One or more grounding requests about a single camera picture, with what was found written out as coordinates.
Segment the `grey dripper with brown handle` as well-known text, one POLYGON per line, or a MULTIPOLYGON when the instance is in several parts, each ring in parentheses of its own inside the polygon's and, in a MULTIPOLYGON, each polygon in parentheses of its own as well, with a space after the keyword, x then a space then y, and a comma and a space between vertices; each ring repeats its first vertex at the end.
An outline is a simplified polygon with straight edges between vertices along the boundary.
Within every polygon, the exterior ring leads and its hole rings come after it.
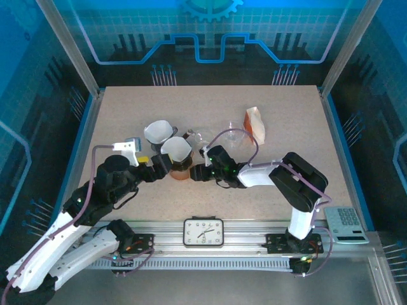
POLYGON ((160 144, 150 144, 150 147, 152 149, 153 152, 160 154, 162 145, 170 138, 172 138, 176 133, 178 132, 178 128, 176 126, 172 127, 172 134, 167 137, 162 143, 160 144))

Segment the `white orange coffee filter pack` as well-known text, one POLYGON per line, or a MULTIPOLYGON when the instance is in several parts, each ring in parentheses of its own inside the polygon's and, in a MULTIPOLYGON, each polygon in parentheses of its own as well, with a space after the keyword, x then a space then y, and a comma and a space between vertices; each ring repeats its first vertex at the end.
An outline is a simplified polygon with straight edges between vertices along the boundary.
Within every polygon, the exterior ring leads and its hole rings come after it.
POLYGON ((265 126, 257 107, 248 108, 244 116, 244 128, 256 139, 259 145, 265 143, 265 126))

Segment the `white analog clock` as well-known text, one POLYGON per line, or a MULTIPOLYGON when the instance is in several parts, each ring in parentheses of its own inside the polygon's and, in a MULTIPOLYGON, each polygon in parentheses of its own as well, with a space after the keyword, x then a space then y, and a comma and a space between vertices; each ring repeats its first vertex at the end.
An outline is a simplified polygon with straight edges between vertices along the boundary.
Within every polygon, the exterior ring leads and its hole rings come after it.
POLYGON ((224 222, 215 217, 186 219, 183 223, 183 244, 186 247, 222 247, 224 222))

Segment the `grey calculator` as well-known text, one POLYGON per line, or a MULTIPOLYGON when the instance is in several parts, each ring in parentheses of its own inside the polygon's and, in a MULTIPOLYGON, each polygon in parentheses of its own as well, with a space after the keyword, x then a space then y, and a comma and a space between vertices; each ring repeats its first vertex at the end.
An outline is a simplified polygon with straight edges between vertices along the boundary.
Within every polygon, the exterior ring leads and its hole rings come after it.
POLYGON ((326 207, 324 214, 328 228, 337 244, 364 245, 369 243, 354 208, 326 207))

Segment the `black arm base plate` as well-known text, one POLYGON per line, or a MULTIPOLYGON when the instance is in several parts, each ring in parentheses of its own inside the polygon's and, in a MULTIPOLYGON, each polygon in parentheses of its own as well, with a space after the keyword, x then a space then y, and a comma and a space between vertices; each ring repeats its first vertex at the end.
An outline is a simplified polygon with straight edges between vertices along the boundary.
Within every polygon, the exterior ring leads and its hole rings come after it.
POLYGON ((324 253, 322 239, 319 234, 311 234, 299 240, 286 234, 267 234, 262 244, 268 254, 316 254, 324 253))
POLYGON ((153 248, 154 234, 134 234, 131 239, 125 242, 122 254, 139 254, 145 250, 153 248))

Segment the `aluminium mounting rail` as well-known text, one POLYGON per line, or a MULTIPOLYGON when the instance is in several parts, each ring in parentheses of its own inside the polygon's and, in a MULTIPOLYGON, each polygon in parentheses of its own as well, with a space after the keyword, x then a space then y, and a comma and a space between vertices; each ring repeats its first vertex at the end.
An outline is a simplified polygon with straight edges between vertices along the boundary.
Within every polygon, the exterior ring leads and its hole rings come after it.
POLYGON ((225 220, 222 247, 185 247, 183 221, 128 221, 135 233, 154 234, 155 255, 159 257, 259 257, 266 256, 262 247, 265 235, 284 233, 288 221, 225 220))

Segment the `aluminium frame post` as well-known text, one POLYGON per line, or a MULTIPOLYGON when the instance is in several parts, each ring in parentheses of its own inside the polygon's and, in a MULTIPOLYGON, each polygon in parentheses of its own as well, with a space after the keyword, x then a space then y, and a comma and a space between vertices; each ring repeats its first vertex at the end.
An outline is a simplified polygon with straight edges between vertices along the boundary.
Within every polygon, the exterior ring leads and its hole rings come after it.
POLYGON ((366 3, 352 26, 340 52, 333 62, 322 86, 320 96, 326 99, 337 82, 346 64, 359 45, 366 29, 371 23, 383 0, 366 0, 366 3))
POLYGON ((64 51, 66 52, 69 60, 73 64, 76 72, 81 78, 83 84, 86 86, 90 95, 93 98, 99 98, 100 89, 91 73, 84 57, 82 56, 78 45, 72 37, 62 15, 59 13, 53 0, 35 0, 47 22, 52 28, 54 34, 61 43, 64 51))

